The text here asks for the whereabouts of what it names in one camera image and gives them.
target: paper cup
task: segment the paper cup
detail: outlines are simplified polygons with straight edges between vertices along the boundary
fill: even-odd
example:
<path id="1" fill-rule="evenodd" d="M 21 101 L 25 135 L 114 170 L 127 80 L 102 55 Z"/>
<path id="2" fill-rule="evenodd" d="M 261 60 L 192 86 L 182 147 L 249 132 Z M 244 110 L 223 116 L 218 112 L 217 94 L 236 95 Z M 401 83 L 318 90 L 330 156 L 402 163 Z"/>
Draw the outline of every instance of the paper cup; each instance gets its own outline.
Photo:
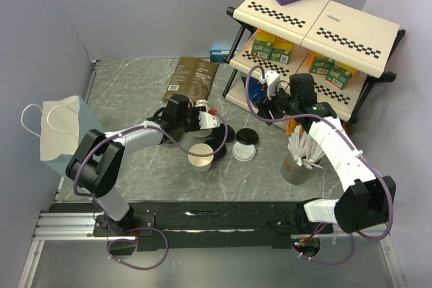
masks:
<path id="1" fill-rule="evenodd" d="M 209 154 L 213 152 L 213 149 L 204 143 L 195 144 L 192 148 L 189 149 L 192 153 L 197 154 Z M 198 173 L 207 172 L 210 169 L 211 161 L 213 161 L 213 155 L 206 157 L 193 156 L 188 154 L 188 160 L 194 170 Z"/>

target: cable tie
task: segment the cable tie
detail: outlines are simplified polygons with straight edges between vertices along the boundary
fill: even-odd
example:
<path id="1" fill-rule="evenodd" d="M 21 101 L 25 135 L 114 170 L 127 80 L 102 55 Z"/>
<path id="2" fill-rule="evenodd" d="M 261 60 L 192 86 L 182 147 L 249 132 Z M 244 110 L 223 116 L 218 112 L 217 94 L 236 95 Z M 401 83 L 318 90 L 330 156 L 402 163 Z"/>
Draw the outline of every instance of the cable tie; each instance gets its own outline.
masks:
<path id="1" fill-rule="evenodd" d="M 352 155 L 359 159 L 363 155 L 363 151 L 355 149 L 352 151 Z"/>

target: checkered pattern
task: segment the checkered pattern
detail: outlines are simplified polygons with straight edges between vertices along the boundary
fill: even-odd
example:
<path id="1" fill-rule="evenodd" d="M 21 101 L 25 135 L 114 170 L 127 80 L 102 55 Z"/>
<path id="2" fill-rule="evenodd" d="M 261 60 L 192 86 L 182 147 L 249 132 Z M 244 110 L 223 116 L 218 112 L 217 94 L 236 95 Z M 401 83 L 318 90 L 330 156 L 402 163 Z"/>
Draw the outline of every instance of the checkered pattern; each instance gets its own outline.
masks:
<path id="1" fill-rule="evenodd" d="M 315 91 L 324 94 L 325 96 L 328 96 L 331 99 L 335 99 L 340 103 L 344 103 L 345 105 L 348 105 L 351 100 L 350 97 L 345 97 L 343 94 L 338 94 L 336 91 L 332 89 L 328 89 L 322 85 L 318 85 L 316 82 L 315 82 Z"/>
<path id="2" fill-rule="evenodd" d="M 272 63 L 271 61 L 259 59 L 258 57 L 253 57 L 252 55 L 250 55 L 249 51 L 245 51 L 242 56 L 247 58 L 247 60 L 252 61 L 253 63 L 261 65 L 265 69 L 276 71 L 278 74 L 283 75 L 284 77 L 287 77 L 290 72 L 289 69 L 284 69 L 283 67 L 280 67 L 277 64 Z"/>
<path id="3" fill-rule="evenodd" d="M 357 52 L 363 52 L 365 55 L 373 56 L 376 59 L 379 59 L 379 55 L 381 51 L 372 50 L 371 47 L 365 47 L 363 44 L 356 44 L 353 40 L 348 40 L 347 38 L 340 37 L 337 34 L 333 34 L 329 30 L 324 30 L 324 28 L 320 27 L 317 32 L 318 35 L 322 35 L 325 38 L 330 38 L 333 42 L 339 42 L 341 45 L 346 45 L 350 49 L 356 49 Z"/>
<path id="4" fill-rule="evenodd" d="M 259 5 L 258 3 L 255 3 L 254 1 L 250 2 L 250 5 L 248 5 L 248 8 L 252 8 L 255 11 L 259 11 L 265 15 L 268 15 L 270 17 L 274 17 L 277 20 L 282 20 L 285 23 L 290 23 L 291 25 L 297 25 L 297 27 L 302 28 L 303 25 L 306 24 L 304 20 L 299 20 L 298 18 L 291 17 L 289 15 L 284 15 L 283 13 L 278 13 L 275 10 L 271 10 L 268 7 L 263 7 L 263 5 Z"/>

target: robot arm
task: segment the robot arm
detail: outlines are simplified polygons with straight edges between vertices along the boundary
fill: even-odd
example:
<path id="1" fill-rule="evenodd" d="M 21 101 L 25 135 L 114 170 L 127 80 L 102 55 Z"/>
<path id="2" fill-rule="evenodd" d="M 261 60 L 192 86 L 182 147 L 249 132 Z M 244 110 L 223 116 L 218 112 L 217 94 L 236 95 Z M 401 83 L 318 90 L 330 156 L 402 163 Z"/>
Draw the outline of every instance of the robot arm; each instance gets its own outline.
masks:
<path id="1" fill-rule="evenodd" d="M 162 144 L 165 140 L 162 131 L 174 134 L 178 130 L 194 132 L 219 126 L 220 120 L 215 112 L 210 110 L 206 100 L 199 100 L 191 107 L 186 96 L 175 94 L 168 100 L 166 107 L 159 109 L 140 125 L 117 132 L 90 130 L 69 162 L 66 175 L 75 179 L 89 152 L 107 138 L 114 138 L 102 145 L 95 156 L 85 164 L 78 186 L 85 190 L 86 196 L 91 194 L 92 199 L 108 217 L 118 223 L 115 225 L 128 228 L 132 222 L 133 210 L 114 187 L 123 157 L 137 150 Z"/>
<path id="2" fill-rule="evenodd" d="M 360 160 L 362 151 L 350 141 L 335 111 L 328 103 L 317 102 L 313 77 L 310 74 L 290 76 L 291 94 L 277 88 L 279 81 L 279 74 L 274 71 L 267 71 L 260 78 L 267 87 L 267 97 L 259 103 L 259 115 L 313 114 L 333 126 L 311 117 L 296 119 L 323 149 L 344 189 L 339 200 L 304 202 L 305 217 L 313 223 L 338 224 L 346 233 L 385 223 L 389 205 L 382 185 Z M 383 180 L 394 199 L 396 184 L 390 176 Z"/>

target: green box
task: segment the green box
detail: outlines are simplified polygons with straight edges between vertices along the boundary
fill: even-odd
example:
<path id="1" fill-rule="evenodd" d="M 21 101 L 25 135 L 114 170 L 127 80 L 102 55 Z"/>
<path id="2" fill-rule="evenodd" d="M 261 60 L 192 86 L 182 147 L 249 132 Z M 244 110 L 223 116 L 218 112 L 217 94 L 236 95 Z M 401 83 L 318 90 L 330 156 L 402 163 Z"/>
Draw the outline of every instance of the green box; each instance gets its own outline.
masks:
<path id="1" fill-rule="evenodd" d="M 313 61 L 309 67 L 309 72 L 312 74 L 321 74 L 326 76 L 334 64 L 335 60 L 315 53 Z"/>
<path id="2" fill-rule="evenodd" d="M 356 73 L 356 71 L 357 70 L 355 70 L 353 67 L 337 63 L 337 65 L 331 67 L 325 79 L 340 90 L 342 90 L 346 87 L 346 85 L 351 80 L 352 76 Z"/>
<path id="3" fill-rule="evenodd" d="M 283 38 L 277 37 L 273 50 L 271 52 L 270 60 L 288 64 L 291 59 L 292 50 L 294 49 L 294 43 Z"/>
<path id="4" fill-rule="evenodd" d="M 272 42 L 266 42 L 263 40 L 254 40 L 251 55 L 254 57 L 259 57 L 260 59 L 268 60 L 270 58 L 272 50 L 273 50 Z"/>

